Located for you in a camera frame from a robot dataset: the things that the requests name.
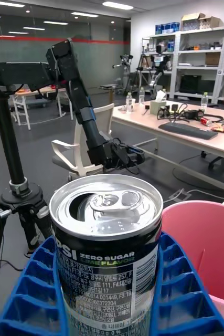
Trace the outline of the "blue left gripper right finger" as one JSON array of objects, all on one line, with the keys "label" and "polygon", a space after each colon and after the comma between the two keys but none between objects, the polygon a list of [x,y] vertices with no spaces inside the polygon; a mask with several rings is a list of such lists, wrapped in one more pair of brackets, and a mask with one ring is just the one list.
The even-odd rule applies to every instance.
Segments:
[{"label": "blue left gripper right finger", "polygon": [[224,319],[183,249],[166,233],[159,241],[150,335],[222,335]]}]

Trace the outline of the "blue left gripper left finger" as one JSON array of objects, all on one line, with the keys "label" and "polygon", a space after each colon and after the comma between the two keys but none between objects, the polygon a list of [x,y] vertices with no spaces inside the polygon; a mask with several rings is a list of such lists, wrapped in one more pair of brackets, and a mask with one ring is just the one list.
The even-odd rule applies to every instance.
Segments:
[{"label": "blue left gripper left finger", "polygon": [[32,254],[0,314],[0,335],[68,335],[53,237]]}]

